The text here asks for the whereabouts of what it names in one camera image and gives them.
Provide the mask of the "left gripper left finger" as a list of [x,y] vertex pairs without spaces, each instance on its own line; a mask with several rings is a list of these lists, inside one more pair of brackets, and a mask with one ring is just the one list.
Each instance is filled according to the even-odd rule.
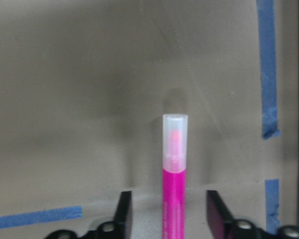
[[118,225],[121,238],[130,239],[133,224],[132,191],[121,192],[114,214],[114,222]]

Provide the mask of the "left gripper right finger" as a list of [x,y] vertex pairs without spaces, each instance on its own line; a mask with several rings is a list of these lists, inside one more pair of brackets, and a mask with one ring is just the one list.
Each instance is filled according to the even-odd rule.
[[215,190],[206,191],[206,218],[214,239],[228,239],[234,217]]

